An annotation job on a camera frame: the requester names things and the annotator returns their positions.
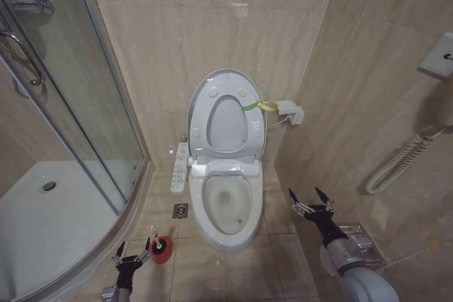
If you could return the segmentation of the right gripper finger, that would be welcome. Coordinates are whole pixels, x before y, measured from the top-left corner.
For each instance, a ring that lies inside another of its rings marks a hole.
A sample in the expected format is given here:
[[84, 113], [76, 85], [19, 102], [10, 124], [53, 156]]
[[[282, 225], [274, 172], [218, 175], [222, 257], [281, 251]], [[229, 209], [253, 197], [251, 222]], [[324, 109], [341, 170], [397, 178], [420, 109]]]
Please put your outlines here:
[[306, 209], [299, 203], [295, 193], [289, 189], [289, 200], [291, 202], [291, 209], [298, 215], [305, 215]]
[[321, 199], [321, 201], [323, 202], [324, 206], [325, 206], [325, 210], [326, 211], [333, 211], [333, 201], [330, 200], [327, 196], [327, 194], [325, 192], [323, 192], [322, 190], [320, 190], [319, 188], [315, 188], [319, 198]]

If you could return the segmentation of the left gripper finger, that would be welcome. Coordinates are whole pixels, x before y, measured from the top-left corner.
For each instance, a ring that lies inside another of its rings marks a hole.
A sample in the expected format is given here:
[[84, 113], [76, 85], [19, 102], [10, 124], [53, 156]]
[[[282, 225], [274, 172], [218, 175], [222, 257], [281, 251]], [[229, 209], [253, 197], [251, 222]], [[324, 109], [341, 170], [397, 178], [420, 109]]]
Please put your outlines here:
[[147, 242], [146, 242], [146, 245], [144, 247], [144, 250], [137, 256], [137, 261], [139, 263], [145, 263], [149, 257], [150, 257], [150, 251], [149, 251], [149, 247], [150, 247], [150, 238], [147, 238]]
[[125, 241], [122, 241], [120, 247], [117, 249], [115, 255], [112, 257], [114, 263], [118, 263], [122, 259], [122, 253], [125, 247]]

